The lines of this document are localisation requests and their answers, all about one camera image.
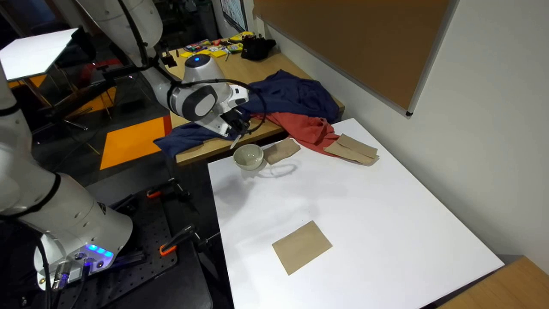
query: table surface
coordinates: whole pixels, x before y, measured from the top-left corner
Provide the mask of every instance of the table surface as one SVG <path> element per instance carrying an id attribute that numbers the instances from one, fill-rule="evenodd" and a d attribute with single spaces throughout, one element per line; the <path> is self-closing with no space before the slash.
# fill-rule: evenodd
<path id="1" fill-rule="evenodd" d="M 237 80 L 237 81 L 243 81 L 243 83 L 256 83 L 256 81 L 263 81 L 267 80 L 268 76 L 279 73 L 279 71 L 287 71 L 298 78 L 304 78 L 308 80 L 310 76 L 299 69 L 292 61 L 289 61 L 285 56 L 282 54 L 275 54 L 272 56 L 270 59 L 263 61 L 263 62 L 251 62 L 251 61 L 246 61 L 243 59 L 241 56 L 232 56 L 232 57 L 222 57 L 222 59 L 215 59 L 222 69 L 222 74 L 227 78 L 227 80 Z M 184 71 L 186 71 L 186 61 L 184 59 L 177 59 L 177 68 L 174 69 L 169 69 L 172 74 L 176 74 L 177 78 L 183 78 L 184 76 Z M 188 124 L 186 119 L 172 114 L 172 128 L 179 128 L 183 124 Z M 256 131 L 255 134 L 249 134 L 243 140 L 243 143 L 256 143 L 256 141 L 261 141 L 261 140 L 267 140 L 267 138 L 272 138 L 272 136 L 277 136 L 277 134 L 284 134 L 285 131 L 267 121 L 265 126 Z M 231 148 L 231 141 L 225 141 L 225 140 L 210 140 L 207 141 L 205 145 L 201 147 L 196 147 L 196 148 L 191 148 L 181 155 L 177 155 L 177 164 L 179 165 L 188 165 L 188 164 L 196 164 L 196 162 L 203 162 L 203 160 L 208 160 L 208 159 L 213 159 L 213 157 L 219 157 L 225 152 L 229 152 Z"/>
<path id="2" fill-rule="evenodd" d="M 246 179 L 232 159 L 208 165 L 236 308 L 421 308 L 503 267 L 359 122 L 335 131 L 380 162 L 303 148 L 279 179 Z M 273 244 L 311 220 L 334 248 L 289 277 Z"/>
<path id="3" fill-rule="evenodd" d="M 0 52 L 8 81 L 45 74 L 68 49 L 78 28 L 20 38 Z"/>

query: orange mat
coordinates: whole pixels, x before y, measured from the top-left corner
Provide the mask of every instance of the orange mat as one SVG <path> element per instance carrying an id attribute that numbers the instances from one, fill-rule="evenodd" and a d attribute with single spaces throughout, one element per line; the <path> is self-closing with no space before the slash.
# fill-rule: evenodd
<path id="1" fill-rule="evenodd" d="M 159 153 L 160 148 L 153 141 L 165 138 L 171 128 L 171 117 L 159 117 L 109 133 L 100 171 Z"/>

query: corkboard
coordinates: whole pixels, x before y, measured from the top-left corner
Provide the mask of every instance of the corkboard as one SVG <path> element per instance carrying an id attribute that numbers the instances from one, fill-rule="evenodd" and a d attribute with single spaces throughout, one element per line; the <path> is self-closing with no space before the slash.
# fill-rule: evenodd
<path id="1" fill-rule="evenodd" d="M 256 14 L 327 64 L 412 112 L 452 0 L 256 0 Z"/>

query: wall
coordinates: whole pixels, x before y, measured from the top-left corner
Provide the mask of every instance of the wall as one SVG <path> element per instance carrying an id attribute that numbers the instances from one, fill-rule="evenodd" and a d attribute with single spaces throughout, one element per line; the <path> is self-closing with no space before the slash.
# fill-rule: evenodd
<path id="1" fill-rule="evenodd" d="M 270 33 L 495 253 L 549 274 L 546 13 L 546 0 L 462 0 L 412 119 Z"/>

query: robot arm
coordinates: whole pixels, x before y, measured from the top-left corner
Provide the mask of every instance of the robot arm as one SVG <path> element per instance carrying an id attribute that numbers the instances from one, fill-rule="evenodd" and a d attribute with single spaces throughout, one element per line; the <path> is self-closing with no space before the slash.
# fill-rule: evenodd
<path id="1" fill-rule="evenodd" d="M 249 90 L 243 83 L 222 80 L 213 59 L 191 57 L 186 62 L 184 80 L 165 71 L 157 57 L 164 26 L 153 0 L 78 0 L 78 4 L 143 71 L 160 105 L 225 138 L 248 133 L 249 119 L 237 107 L 249 100 Z"/>

